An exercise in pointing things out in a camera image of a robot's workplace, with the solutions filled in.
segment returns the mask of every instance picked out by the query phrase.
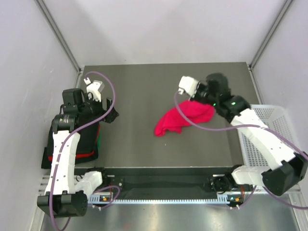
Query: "red and black object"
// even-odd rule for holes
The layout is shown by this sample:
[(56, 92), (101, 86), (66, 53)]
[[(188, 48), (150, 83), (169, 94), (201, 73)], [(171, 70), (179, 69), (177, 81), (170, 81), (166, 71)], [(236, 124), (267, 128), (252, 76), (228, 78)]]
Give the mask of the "red and black object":
[[(53, 137), (58, 131), (68, 130), (72, 132), (78, 127), (85, 125), (107, 112), (112, 104), (112, 99), (107, 98), (107, 109), (103, 109), (103, 102), (93, 100), (82, 89), (67, 89), (62, 92), (63, 104), (60, 113), (54, 117), (48, 134), (48, 144), (44, 149), (42, 165), (44, 169), (50, 169), (53, 155)], [(119, 113), (112, 108), (110, 113), (101, 121), (112, 123)], [(92, 161), (98, 158), (97, 140), (100, 134), (99, 122), (79, 131), (80, 139), (76, 150), (75, 164)]]
[[(98, 158), (97, 140), (100, 134), (100, 127), (99, 123), (95, 123), (79, 132), (80, 140), (77, 145), (75, 164), (89, 162)], [(51, 127), (48, 134), (47, 147), (44, 149), (41, 168), (51, 169), (53, 147)]]

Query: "black base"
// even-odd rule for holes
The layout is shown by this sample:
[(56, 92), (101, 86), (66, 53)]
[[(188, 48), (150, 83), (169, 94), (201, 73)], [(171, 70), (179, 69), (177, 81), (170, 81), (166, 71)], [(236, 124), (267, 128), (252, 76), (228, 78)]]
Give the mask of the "black base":
[[(50, 216), (49, 195), (39, 196), (37, 205), (43, 212)], [(83, 192), (54, 195), (52, 205), (55, 218), (82, 217), (86, 214), (88, 200)]]
[(265, 187), (276, 196), (284, 194), (299, 183), (306, 174), (307, 160), (300, 154), (294, 153), (294, 155), (295, 157), (289, 162), (282, 161), (282, 166), (279, 168), (262, 173)]
[[(105, 168), (103, 185), (120, 186), (118, 199), (125, 200), (194, 200), (217, 199), (209, 178), (225, 174), (230, 167), (147, 167)], [(86, 168), (76, 168), (75, 175), (84, 175)], [(252, 187), (245, 185), (245, 191)]]

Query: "pink towel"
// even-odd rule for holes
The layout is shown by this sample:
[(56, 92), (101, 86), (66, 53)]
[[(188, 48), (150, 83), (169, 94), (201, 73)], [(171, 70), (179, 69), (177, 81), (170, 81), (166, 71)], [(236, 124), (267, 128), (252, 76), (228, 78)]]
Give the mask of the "pink towel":
[[(188, 100), (180, 103), (180, 109), (192, 122), (196, 124), (209, 122), (215, 113), (215, 109), (211, 105)], [(181, 133), (181, 128), (187, 126), (190, 126), (190, 124), (174, 107), (159, 120), (154, 132), (155, 136), (163, 136), (166, 130)]]

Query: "metal floor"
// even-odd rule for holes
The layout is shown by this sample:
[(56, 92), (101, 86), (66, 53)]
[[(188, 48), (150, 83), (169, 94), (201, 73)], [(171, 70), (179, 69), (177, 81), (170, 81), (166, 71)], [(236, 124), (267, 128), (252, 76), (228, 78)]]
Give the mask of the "metal floor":
[[(155, 137), (154, 128), (174, 107), (173, 95), (182, 76), (202, 80), (221, 72), (229, 79), (233, 94), (258, 103), (246, 63), (86, 66), (84, 75), (89, 71), (104, 73), (113, 82), (120, 116), (112, 124), (101, 124), (99, 158), (76, 167), (225, 167), (243, 163), (235, 130), (206, 132), (190, 127), (181, 134), (167, 132)], [(90, 78), (102, 79), (97, 75)], [(105, 85), (103, 98), (111, 97), (110, 87)], [(203, 125), (223, 128), (227, 123), (214, 115)]]
[[(66, 219), (58, 220), (63, 227)], [(215, 205), (112, 205), (89, 208), (66, 231), (299, 231), (293, 211), (268, 195), (254, 195), (242, 209)], [(45, 216), (41, 231), (54, 231)]]

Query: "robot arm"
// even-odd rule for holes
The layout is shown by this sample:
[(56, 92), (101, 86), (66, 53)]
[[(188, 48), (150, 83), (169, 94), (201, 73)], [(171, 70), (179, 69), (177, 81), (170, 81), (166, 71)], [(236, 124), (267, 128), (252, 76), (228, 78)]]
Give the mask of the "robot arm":
[[(68, 135), (78, 127), (93, 121), (105, 114), (101, 99), (103, 83), (101, 81), (91, 82), (85, 80), (87, 93), (81, 89), (64, 90), (62, 93), (64, 104), (61, 106), (60, 114), (52, 121), (53, 136), (53, 158), (51, 174), (44, 196), (39, 196), (38, 207), (47, 215), (49, 213), (49, 195), (51, 182), (54, 177), (55, 167), (58, 166), (56, 180), (53, 188), (53, 213), (55, 218), (77, 217), (85, 215), (88, 207), (88, 199), (95, 189), (103, 183), (103, 169), (89, 169), (84, 178), (74, 184), (74, 168), (77, 145), (80, 139), (79, 133), (74, 133), (62, 150), (59, 161), (60, 147)], [(107, 99), (107, 110), (112, 103)], [(118, 117), (118, 112), (113, 108), (105, 118), (104, 122), (111, 123)]]
[[(231, 95), (227, 78), (220, 73), (209, 75), (206, 82), (182, 77), (179, 93), (188, 94), (191, 100), (213, 105), (216, 112), (233, 126), (253, 124), (267, 128), (243, 97)], [(233, 167), (226, 174), (230, 189), (241, 184), (253, 184), (265, 186), (275, 195), (282, 195), (303, 179), (307, 161), (276, 136), (254, 127), (238, 130), (258, 148), (269, 167)]]

